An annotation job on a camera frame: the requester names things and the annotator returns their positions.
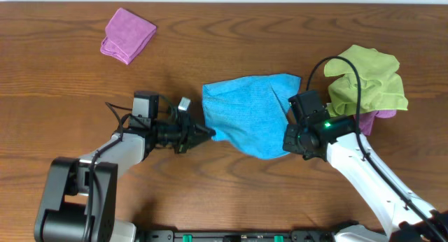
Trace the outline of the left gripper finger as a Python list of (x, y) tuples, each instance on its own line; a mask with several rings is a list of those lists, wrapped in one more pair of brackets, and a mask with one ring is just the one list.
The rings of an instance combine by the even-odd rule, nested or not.
[(193, 124), (193, 129), (195, 132), (195, 135), (200, 135), (200, 136), (215, 136), (216, 135), (216, 131), (208, 128), (206, 126), (204, 126), (203, 124), (199, 124), (199, 123), (194, 123)]
[(211, 137), (208, 135), (199, 135), (199, 136), (193, 136), (190, 140), (190, 148), (193, 149), (197, 147), (198, 145), (205, 143), (207, 141), (210, 141)]

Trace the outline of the blue microfiber cloth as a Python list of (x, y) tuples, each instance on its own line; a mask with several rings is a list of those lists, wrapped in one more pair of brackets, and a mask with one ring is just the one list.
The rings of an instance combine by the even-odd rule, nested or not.
[(288, 99), (300, 89), (301, 78), (287, 73), (246, 76), (202, 86), (205, 124), (238, 151), (258, 159), (287, 155), (284, 133)]

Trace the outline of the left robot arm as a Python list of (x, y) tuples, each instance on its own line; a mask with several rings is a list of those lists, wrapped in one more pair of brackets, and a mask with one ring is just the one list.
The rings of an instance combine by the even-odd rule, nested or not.
[(136, 226), (115, 219), (119, 177), (157, 145), (170, 145), (181, 154), (214, 135), (185, 111), (172, 123), (124, 115), (111, 140), (94, 152), (52, 161), (34, 225), (35, 240), (134, 241)]

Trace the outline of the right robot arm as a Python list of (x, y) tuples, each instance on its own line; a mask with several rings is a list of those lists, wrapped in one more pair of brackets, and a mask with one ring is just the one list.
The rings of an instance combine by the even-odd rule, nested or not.
[(380, 159), (352, 118), (289, 124), (284, 150), (305, 160), (321, 158), (356, 189), (379, 220), (383, 233), (362, 225), (339, 230), (336, 241), (446, 241), (447, 213), (416, 195)]

